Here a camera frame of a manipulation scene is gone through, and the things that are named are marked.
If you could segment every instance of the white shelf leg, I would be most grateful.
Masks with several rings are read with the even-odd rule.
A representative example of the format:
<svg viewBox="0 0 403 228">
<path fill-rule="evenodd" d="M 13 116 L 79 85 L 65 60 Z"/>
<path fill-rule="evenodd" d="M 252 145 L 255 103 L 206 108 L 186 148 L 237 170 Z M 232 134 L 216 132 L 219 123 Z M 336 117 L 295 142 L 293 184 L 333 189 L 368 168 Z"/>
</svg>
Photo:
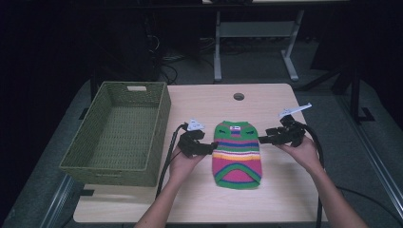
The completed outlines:
<svg viewBox="0 0 403 228">
<path fill-rule="evenodd" d="M 221 76 L 221 59 L 220 59 L 220 12 L 217 12 L 216 23 L 216 51 L 214 53 L 214 81 L 220 82 Z"/>
<path fill-rule="evenodd" d="M 284 60 L 284 64 L 287 68 L 288 74 L 292 81 L 298 81 L 298 75 L 296 69 L 294 68 L 293 62 L 291 61 L 291 52 L 294 47 L 294 43 L 296 42 L 299 27 L 302 21 L 304 10 L 300 10 L 297 15 L 296 22 L 294 23 L 293 30 L 290 36 L 290 45 L 286 50 L 281 51 L 282 59 Z"/>
</svg>

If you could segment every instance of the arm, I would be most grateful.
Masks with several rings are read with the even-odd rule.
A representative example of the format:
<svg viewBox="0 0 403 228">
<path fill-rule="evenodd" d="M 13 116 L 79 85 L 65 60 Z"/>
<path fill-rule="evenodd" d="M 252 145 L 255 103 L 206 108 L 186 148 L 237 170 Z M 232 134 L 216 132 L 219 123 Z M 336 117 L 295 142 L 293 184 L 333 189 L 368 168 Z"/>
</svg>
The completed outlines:
<svg viewBox="0 0 403 228">
<path fill-rule="evenodd" d="M 168 182 L 134 227 L 164 227 L 182 183 L 203 158 L 204 156 L 187 158 L 177 146 L 172 153 Z"/>
<path fill-rule="evenodd" d="M 323 170 L 312 140 L 304 137 L 302 144 L 298 147 L 283 144 L 278 145 L 278 148 L 290 154 L 310 174 L 332 227 L 367 227 Z"/>
</svg>

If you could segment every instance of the white marker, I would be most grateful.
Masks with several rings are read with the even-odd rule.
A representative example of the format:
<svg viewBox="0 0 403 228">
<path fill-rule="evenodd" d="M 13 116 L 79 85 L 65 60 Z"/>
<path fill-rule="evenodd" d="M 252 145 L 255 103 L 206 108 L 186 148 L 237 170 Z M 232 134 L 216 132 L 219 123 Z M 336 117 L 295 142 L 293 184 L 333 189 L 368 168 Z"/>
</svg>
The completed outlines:
<svg viewBox="0 0 403 228">
<path fill-rule="evenodd" d="M 299 106 L 299 107 L 294 107 L 294 108 L 284 108 L 284 111 L 279 113 L 278 116 L 280 118 L 283 118 L 284 116 L 291 115 L 298 111 L 302 111 L 303 109 L 306 109 L 308 107 L 312 107 L 311 103 L 308 103 L 307 105 L 303 105 L 303 106 Z"/>
<path fill-rule="evenodd" d="M 195 119 L 190 119 L 190 123 L 187 126 L 188 131 L 193 131 L 193 130 L 202 130 L 204 129 L 204 125 L 196 121 Z"/>
</svg>

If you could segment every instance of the green wicker basket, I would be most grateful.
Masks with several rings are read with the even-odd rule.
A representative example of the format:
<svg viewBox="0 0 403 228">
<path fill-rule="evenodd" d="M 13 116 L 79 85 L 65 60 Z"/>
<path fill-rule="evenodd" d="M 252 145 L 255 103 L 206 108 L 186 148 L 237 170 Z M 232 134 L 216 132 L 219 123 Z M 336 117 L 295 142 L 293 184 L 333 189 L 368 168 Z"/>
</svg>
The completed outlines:
<svg viewBox="0 0 403 228">
<path fill-rule="evenodd" d="M 170 107 L 166 83 L 104 82 L 60 168 L 83 183 L 156 186 Z"/>
</svg>

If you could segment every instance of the colorful knit garment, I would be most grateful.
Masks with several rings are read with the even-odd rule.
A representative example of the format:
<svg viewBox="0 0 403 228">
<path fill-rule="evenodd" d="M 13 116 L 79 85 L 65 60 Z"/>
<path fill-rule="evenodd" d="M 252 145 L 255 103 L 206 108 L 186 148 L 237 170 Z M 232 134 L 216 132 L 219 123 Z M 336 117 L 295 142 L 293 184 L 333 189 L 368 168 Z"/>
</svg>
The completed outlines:
<svg viewBox="0 0 403 228">
<path fill-rule="evenodd" d="M 222 122 L 217 125 L 213 151 L 213 174 L 216 184 L 233 189 L 260 185 L 261 161 L 258 131 L 248 122 Z"/>
</svg>

